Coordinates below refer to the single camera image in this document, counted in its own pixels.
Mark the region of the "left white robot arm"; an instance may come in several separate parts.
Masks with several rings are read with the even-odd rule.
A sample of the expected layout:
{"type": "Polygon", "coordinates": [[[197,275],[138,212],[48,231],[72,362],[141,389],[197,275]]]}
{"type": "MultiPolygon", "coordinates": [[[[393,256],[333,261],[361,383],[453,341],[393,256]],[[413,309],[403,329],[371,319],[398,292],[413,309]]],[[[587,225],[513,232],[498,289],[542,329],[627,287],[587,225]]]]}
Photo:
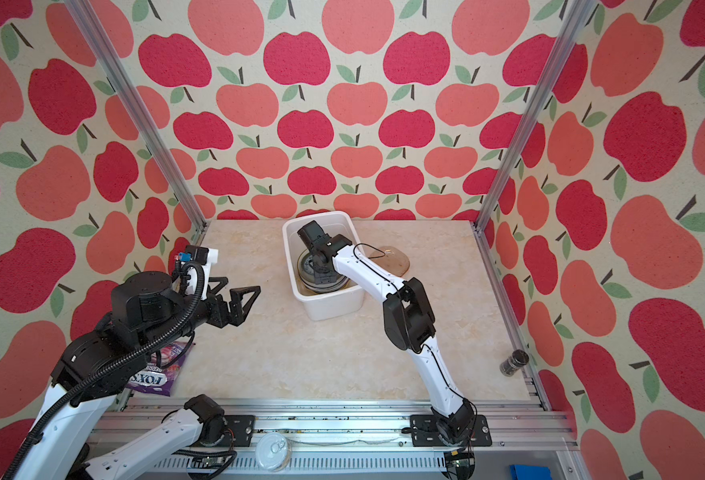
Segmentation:
{"type": "Polygon", "coordinates": [[[240,326],[262,290],[234,288],[224,300],[228,280],[208,288],[204,268],[188,262],[178,274],[144,272],[112,290],[112,310],[94,331],[64,350],[52,372],[44,406],[10,466],[6,479],[136,479],[148,468],[194,446],[222,442],[230,465],[236,436],[224,410],[200,394],[168,415],[160,426],[124,446],[89,460],[88,437],[126,384],[152,356],[196,328],[240,326]]]}

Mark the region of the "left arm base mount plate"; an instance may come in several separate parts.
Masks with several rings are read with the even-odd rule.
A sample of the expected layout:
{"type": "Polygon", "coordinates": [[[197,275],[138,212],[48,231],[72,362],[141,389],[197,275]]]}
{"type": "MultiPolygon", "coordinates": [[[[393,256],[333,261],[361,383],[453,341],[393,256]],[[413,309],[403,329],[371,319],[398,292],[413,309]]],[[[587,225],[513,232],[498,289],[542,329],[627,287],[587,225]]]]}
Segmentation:
{"type": "Polygon", "coordinates": [[[220,433],[204,433],[204,439],[192,443],[190,448],[236,449],[252,445],[254,422],[256,422],[253,415],[226,414],[224,420],[226,420],[226,425],[222,427],[220,433]]]}

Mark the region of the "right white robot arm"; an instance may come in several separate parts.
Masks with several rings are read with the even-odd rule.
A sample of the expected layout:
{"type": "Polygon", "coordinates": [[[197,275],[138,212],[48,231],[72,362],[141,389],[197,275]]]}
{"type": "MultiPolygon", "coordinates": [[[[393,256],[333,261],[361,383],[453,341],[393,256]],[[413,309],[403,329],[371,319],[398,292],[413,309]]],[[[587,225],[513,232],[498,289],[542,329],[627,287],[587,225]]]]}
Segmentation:
{"type": "Polygon", "coordinates": [[[435,315],[420,280],[389,273],[365,255],[361,243],[342,234],[330,236],[314,220],[298,229],[298,238],[308,250],[314,284],[344,277],[381,303],[384,332],[416,365],[441,440],[448,446],[470,444],[476,410],[460,393],[442,358],[435,315]]]}

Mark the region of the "blue patterned plate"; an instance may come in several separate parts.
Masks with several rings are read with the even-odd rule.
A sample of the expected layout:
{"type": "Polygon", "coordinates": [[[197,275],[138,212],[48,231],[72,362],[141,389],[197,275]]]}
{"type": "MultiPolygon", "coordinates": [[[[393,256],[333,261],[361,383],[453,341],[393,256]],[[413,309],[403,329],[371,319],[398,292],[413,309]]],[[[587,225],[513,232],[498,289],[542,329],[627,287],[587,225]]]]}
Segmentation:
{"type": "Polygon", "coordinates": [[[316,269],[314,266],[314,256],[306,249],[298,261],[296,261],[296,271],[300,282],[304,287],[315,294],[326,294],[340,291],[346,288],[348,281],[346,276],[340,275],[334,268],[322,266],[316,269]]]}

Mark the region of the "pink ribbed glass plate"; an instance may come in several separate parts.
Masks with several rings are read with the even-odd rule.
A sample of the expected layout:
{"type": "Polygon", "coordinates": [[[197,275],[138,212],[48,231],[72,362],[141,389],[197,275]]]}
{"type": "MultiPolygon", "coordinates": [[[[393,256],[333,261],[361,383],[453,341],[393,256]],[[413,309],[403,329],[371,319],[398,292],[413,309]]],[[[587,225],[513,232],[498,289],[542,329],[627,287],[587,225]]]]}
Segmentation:
{"type": "Polygon", "coordinates": [[[404,277],[410,268],[408,256],[392,246],[381,246],[380,249],[383,256],[376,258],[376,263],[392,275],[404,277]]]}

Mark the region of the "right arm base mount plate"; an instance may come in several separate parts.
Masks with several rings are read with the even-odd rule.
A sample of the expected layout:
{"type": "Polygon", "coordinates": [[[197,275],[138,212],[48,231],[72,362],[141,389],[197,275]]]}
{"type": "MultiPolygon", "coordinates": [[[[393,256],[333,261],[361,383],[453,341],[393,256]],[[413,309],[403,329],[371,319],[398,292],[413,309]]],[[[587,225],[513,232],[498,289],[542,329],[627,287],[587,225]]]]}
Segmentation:
{"type": "Polygon", "coordinates": [[[410,436],[414,447],[490,447],[492,438],[483,415],[446,420],[437,415],[412,415],[402,434],[410,436]]]}

